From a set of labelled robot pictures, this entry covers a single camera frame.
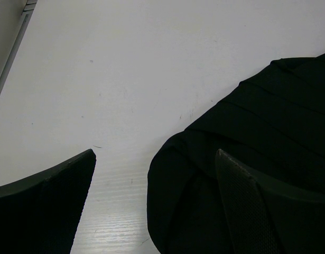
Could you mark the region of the black pleated skirt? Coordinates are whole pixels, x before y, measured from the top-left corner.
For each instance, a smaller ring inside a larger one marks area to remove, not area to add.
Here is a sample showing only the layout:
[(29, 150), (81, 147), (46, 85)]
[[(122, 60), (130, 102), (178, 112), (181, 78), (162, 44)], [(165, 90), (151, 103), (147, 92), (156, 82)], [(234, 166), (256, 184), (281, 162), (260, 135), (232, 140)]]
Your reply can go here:
[(325, 54), (272, 61), (170, 137), (148, 175), (147, 227), (160, 253), (235, 253), (216, 154), (325, 194)]

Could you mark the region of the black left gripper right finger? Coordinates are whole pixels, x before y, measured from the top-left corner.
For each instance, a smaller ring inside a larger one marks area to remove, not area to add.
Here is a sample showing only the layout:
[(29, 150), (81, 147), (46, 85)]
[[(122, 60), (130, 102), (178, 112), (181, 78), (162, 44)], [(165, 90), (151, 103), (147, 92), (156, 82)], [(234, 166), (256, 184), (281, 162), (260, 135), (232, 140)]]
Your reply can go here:
[(221, 149), (216, 173), (235, 253), (325, 253), (325, 194), (280, 181)]

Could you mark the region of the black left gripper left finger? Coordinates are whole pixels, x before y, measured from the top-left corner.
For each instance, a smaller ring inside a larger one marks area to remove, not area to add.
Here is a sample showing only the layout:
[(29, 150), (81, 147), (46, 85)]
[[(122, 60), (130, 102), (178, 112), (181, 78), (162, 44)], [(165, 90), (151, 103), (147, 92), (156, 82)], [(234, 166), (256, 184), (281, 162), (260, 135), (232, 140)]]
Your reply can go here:
[(95, 165), (88, 149), (0, 186), (0, 253), (70, 253)]

